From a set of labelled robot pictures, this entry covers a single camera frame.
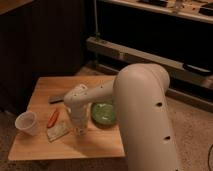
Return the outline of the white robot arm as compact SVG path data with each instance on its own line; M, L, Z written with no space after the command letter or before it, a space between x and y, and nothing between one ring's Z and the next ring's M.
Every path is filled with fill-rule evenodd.
M113 101L128 171L182 171L165 97L169 84L162 66L131 64L108 82L68 92L64 104L81 127L86 104Z

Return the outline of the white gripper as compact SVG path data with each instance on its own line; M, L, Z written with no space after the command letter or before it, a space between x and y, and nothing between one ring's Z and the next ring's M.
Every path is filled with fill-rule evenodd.
M88 123L87 107L77 106L67 108L71 123L73 126L79 129L85 129Z

